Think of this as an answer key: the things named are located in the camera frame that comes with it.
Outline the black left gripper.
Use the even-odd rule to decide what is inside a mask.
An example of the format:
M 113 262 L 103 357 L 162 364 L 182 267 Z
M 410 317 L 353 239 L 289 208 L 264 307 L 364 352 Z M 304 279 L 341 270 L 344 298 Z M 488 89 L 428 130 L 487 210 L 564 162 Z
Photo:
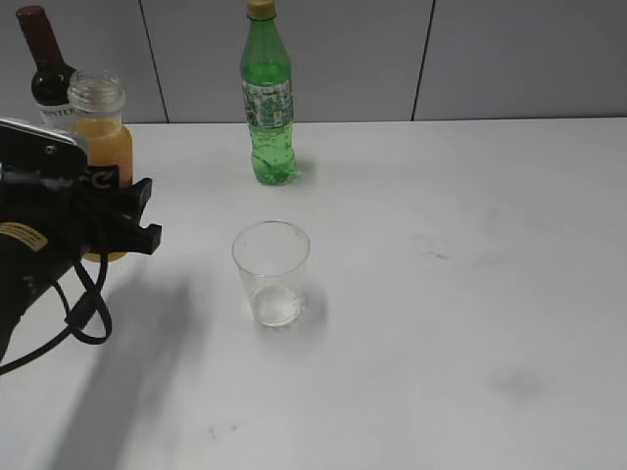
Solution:
M 162 226 L 142 227 L 153 180 L 127 188 L 97 187 L 80 180 L 88 167 L 88 145 L 79 135 L 33 122 L 1 120 L 1 348 L 27 310 L 54 289 L 65 312 L 65 328 L 22 356 L 32 362 L 73 336 L 85 344 L 104 337 L 85 333 L 93 315 L 104 317 L 106 269 L 91 278 L 82 264 L 87 252 L 152 255 Z

